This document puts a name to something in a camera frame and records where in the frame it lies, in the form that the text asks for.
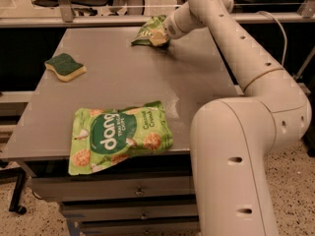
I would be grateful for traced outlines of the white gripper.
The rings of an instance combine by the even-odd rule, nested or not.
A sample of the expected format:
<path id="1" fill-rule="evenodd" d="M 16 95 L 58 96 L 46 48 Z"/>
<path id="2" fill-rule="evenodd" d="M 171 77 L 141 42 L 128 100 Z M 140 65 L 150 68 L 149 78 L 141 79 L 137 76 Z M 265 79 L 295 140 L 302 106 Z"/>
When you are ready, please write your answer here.
<path id="1" fill-rule="evenodd" d="M 201 29 L 204 26 L 191 12 L 189 4 L 184 3 L 166 17 L 163 27 L 151 29 L 150 43 L 152 46 L 163 46 L 168 43 L 169 38 L 181 38 L 192 30 Z"/>

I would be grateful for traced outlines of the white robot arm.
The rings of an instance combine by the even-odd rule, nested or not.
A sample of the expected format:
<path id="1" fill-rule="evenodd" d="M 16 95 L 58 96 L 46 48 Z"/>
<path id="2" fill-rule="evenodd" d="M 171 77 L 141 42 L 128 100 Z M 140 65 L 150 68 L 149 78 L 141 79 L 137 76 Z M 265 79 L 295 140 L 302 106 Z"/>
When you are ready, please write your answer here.
<path id="1" fill-rule="evenodd" d="M 303 137 L 311 104 L 286 69 L 230 15 L 231 7 L 232 0 L 187 0 L 164 22 L 173 39 L 208 28 L 242 90 L 239 97 L 203 105 L 191 123 L 200 236 L 279 236 L 264 156 Z"/>

